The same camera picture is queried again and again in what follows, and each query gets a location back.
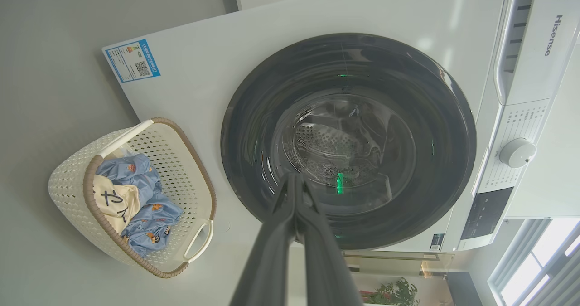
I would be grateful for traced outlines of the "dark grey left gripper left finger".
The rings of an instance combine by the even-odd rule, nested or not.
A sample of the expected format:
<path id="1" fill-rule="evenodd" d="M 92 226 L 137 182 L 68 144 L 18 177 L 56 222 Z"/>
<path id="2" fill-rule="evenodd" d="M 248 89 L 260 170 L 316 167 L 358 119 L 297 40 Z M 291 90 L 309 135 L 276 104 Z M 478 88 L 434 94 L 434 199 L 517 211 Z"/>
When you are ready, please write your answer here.
<path id="1" fill-rule="evenodd" d="M 286 175 L 263 221 L 231 306 L 286 306 L 290 244 L 296 238 L 298 176 Z"/>

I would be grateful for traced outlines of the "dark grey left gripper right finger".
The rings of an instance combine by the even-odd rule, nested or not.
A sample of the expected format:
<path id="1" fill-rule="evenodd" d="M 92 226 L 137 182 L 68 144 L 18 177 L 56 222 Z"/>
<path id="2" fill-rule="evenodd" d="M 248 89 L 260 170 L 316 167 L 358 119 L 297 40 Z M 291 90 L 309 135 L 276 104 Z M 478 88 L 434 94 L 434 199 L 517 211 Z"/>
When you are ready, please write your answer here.
<path id="1" fill-rule="evenodd" d="M 362 306 L 336 237 L 304 179 L 297 180 L 297 234 L 305 248 L 307 305 Z"/>

